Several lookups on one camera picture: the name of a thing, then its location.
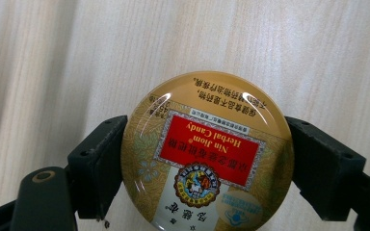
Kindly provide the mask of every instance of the red label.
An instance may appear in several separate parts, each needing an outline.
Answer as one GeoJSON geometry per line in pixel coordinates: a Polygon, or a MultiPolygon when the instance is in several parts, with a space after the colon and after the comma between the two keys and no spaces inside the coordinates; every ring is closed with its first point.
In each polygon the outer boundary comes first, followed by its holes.
{"type": "Polygon", "coordinates": [[[180,165],[206,163],[219,177],[246,186],[259,144],[174,115],[160,157],[180,165]]]}

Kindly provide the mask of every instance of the wooden table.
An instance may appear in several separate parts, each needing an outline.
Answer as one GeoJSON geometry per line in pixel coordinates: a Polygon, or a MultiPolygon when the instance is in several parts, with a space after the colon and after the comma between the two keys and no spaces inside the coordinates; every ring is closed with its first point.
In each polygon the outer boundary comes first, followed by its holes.
{"type": "MultiPolygon", "coordinates": [[[[197,70],[255,83],[370,174],[370,1],[0,1],[0,205],[29,172],[64,167],[98,123],[197,70]]],[[[260,230],[352,230],[355,218],[321,221],[293,184],[260,230]]],[[[107,220],[154,230],[124,187],[107,220]]]]}

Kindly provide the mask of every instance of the tabletop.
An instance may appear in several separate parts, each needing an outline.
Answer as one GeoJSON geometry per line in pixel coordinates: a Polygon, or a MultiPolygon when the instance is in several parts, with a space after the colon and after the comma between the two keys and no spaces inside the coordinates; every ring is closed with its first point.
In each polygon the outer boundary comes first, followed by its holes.
{"type": "MultiPolygon", "coordinates": [[[[0,1],[0,205],[29,172],[65,167],[101,121],[199,70],[259,86],[366,157],[370,174],[370,1],[0,1]]],[[[321,221],[292,184],[259,230],[352,230],[356,217],[321,221]]],[[[106,219],[155,230],[124,186],[106,219]]]]}

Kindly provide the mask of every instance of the logo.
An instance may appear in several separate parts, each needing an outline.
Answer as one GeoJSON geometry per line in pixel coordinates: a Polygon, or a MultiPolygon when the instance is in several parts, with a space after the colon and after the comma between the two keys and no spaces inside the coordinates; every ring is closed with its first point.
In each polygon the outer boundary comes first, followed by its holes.
{"type": "Polygon", "coordinates": [[[215,201],[220,185],[218,174],[213,168],[193,163],[178,171],[173,187],[182,203],[200,208],[215,201]]]}

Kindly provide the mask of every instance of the tin lid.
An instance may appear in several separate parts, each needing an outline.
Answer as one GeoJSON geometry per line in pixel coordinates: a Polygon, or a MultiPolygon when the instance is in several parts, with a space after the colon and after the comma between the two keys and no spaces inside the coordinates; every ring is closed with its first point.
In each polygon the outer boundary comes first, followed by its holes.
{"type": "Polygon", "coordinates": [[[121,153],[129,196],[160,230],[255,230],[278,209],[294,165],[273,100],[213,71],[154,89],[129,119],[121,153]]]}

